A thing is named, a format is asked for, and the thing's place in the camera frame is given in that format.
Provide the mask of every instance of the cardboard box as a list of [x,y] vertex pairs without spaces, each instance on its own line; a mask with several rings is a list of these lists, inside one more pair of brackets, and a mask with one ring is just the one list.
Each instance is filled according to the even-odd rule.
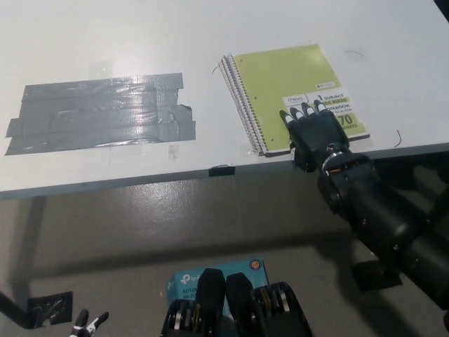
[[[253,284],[253,288],[268,285],[267,273],[261,258],[251,258],[210,267],[201,267],[191,270],[183,270],[173,275],[167,284],[168,305],[174,300],[195,300],[198,279],[206,268],[215,268],[223,271],[224,278],[229,275],[242,272]],[[224,300],[223,315],[230,316],[227,300]]]

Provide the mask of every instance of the white table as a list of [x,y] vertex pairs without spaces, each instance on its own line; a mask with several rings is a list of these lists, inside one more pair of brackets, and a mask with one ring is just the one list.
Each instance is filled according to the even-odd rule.
[[[219,165],[290,167],[250,144],[224,54],[321,45],[354,97],[372,157],[449,148],[449,24],[432,0],[3,0],[0,197],[200,178]],[[3,156],[27,84],[181,72],[196,140]],[[402,142],[399,142],[397,130]]]

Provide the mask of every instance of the gray floor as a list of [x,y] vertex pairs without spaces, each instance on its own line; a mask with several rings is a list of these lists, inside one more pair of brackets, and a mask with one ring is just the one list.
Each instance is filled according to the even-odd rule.
[[[262,256],[295,291],[315,336],[447,336],[442,312],[403,286],[360,293],[349,266],[372,254],[299,171],[189,180],[0,202],[1,290],[74,292],[74,310],[109,310],[96,336],[159,336],[178,270]],[[68,336],[70,324],[0,336]]]

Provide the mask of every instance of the yellow-green notebook cover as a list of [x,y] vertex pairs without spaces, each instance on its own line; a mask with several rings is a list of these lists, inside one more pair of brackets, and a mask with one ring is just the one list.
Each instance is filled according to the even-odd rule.
[[322,100],[349,139],[368,137],[354,114],[354,104],[318,44],[235,55],[234,62],[260,127],[267,152],[289,149],[279,110]]

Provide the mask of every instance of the black robotic arm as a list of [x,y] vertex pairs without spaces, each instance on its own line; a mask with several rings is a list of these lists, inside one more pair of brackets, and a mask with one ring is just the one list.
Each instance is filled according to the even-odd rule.
[[280,111],[293,160],[306,172],[320,171],[318,186],[333,213],[384,264],[397,267],[441,309],[449,307],[449,242],[414,204],[384,184],[373,162],[349,151],[340,123],[325,105]]

